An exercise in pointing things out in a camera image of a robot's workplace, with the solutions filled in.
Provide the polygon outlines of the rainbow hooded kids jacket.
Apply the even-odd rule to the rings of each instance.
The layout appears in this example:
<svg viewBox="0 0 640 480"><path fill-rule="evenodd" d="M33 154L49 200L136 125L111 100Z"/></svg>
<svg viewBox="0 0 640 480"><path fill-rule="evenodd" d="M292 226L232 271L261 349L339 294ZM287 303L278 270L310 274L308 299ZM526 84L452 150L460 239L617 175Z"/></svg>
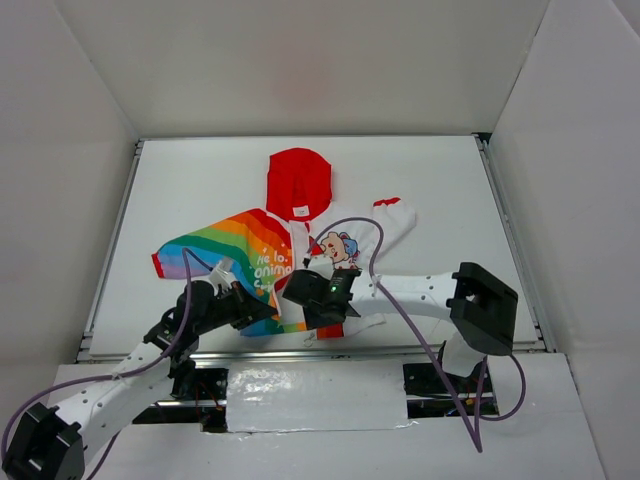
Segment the rainbow hooded kids jacket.
<svg viewBox="0 0 640 480"><path fill-rule="evenodd" d="M311 330L318 340L356 335L385 323L382 314L348 318L311 328L302 307L282 292L306 254L326 257L336 269L365 269L373 255L395 246L417 223L416 211L399 197L375 201L367 221L332 198L332 167L318 153L292 148L271 155L266 205L176 237L151 259L161 279L206 276L221 259L252 295L277 315L242 330L245 337Z"/></svg>

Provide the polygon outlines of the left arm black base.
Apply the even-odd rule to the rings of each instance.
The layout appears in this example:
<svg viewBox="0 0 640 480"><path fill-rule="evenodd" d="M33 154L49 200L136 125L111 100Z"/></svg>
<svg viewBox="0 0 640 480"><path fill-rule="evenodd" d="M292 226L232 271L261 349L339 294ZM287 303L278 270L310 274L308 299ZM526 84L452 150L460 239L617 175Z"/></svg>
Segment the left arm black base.
<svg viewBox="0 0 640 480"><path fill-rule="evenodd" d="M195 424L205 433L226 432L227 379L227 369L198 369L189 392L170 408L170 418Z"/></svg>

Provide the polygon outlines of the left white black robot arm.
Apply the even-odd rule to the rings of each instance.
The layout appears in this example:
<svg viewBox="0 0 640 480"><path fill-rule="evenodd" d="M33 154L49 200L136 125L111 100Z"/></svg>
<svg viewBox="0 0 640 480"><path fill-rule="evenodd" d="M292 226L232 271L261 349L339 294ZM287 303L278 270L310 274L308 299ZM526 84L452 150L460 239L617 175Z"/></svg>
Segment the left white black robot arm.
<svg viewBox="0 0 640 480"><path fill-rule="evenodd" d="M196 386L190 356L214 329L242 330L276 314L239 282L217 290L206 281L188 284L136 348L108 374L62 383L79 392L46 406L38 397L10 423L2 438L2 469L10 479L80 479L94 457L152 404L182 399Z"/></svg>

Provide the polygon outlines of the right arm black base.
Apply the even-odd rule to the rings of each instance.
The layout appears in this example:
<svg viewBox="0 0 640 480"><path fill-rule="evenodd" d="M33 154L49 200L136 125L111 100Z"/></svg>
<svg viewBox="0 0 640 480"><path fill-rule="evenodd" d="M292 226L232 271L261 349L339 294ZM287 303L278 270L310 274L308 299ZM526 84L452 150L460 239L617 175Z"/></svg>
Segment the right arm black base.
<svg viewBox="0 0 640 480"><path fill-rule="evenodd" d="M431 363L408 363L403 365L404 390L407 404L420 408L454 407L452 394ZM465 406L472 406L476 400L479 384L479 366L470 377L446 375L454 393Z"/></svg>

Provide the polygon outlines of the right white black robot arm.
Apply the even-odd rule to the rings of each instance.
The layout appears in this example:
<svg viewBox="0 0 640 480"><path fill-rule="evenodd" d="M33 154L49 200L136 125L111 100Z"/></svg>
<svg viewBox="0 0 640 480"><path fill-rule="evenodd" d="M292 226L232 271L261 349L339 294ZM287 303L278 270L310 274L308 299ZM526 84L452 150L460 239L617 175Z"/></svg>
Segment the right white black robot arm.
<svg viewBox="0 0 640 480"><path fill-rule="evenodd" d="M450 322L455 332L434 370L446 391L459 390L485 357L513 353L518 294L472 262L461 263L455 272L423 276L357 269L327 276L324 268L309 266L291 274L283 297L310 315L313 328L377 314Z"/></svg>

